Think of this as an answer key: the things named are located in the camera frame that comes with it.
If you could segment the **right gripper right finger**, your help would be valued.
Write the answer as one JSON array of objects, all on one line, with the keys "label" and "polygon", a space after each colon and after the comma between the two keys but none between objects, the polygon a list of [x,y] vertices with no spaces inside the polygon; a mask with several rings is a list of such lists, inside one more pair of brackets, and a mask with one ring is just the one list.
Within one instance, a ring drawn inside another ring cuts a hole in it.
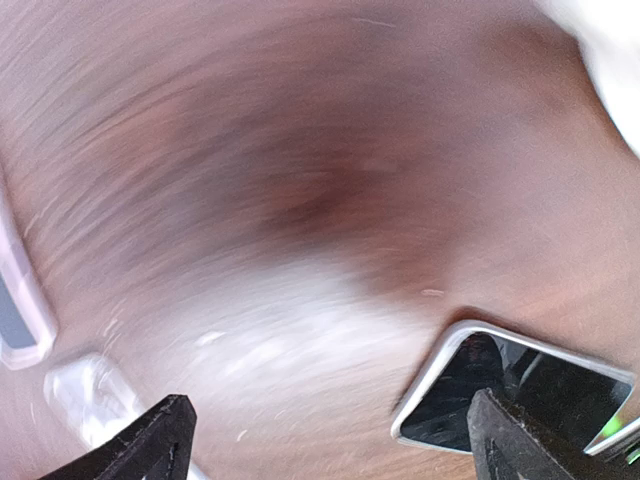
[{"label": "right gripper right finger", "polygon": [[591,457],[489,389],[467,413],[478,479],[623,479],[625,467]]}]

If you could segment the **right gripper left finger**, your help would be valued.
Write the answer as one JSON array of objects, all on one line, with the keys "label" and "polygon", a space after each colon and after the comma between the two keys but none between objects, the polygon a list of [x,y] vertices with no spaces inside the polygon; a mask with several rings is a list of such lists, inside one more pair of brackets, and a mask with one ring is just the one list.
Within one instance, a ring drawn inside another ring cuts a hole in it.
[{"label": "right gripper left finger", "polygon": [[101,447],[41,479],[185,480],[195,427],[189,397],[168,395]]}]

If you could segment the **grey clear phone case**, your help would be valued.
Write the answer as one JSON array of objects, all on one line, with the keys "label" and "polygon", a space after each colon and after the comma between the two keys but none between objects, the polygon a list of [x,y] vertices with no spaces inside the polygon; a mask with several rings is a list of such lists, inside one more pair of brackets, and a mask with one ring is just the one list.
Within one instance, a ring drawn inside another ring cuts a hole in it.
[{"label": "grey clear phone case", "polygon": [[[88,452],[131,425],[145,408],[123,374],[105,357],[89,354],[45,376],[45,399]],[[187,479],[206,475],[190,460]]]}]

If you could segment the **dark smartphone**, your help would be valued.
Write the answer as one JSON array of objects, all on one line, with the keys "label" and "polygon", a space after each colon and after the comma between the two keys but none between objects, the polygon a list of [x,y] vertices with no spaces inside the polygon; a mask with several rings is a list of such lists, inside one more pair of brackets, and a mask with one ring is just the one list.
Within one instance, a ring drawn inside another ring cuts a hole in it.
[{"label": "dark smartphone", "polygon": [[467,414],[490,389],[564,440],[596,455],[630,431],[624,407],[633,373],[595,357],[480,320],[452,324],[438,338],[399,402],[391,435],[458,453],[471,450]]}]

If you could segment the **pink phone case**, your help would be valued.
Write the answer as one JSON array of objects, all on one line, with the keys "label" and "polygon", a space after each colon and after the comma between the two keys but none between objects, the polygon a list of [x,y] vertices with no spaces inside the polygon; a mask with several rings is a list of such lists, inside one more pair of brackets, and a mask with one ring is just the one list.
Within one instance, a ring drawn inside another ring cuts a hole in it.
[{"label": "pink phone case", "polygon": [[57,325],[14,221],[1,183],[1,363],[21,370],[51,352]]}]

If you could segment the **cream ribbed mug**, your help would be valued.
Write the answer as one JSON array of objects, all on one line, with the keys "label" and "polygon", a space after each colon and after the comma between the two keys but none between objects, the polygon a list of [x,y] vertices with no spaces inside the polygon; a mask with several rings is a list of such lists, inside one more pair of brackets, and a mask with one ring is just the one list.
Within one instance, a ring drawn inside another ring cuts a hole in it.
[{"label": "cream ribbed mug", "polygon": [[639,153],[639,2],[539,1],[572,36],[595,91],[620,135]]}]

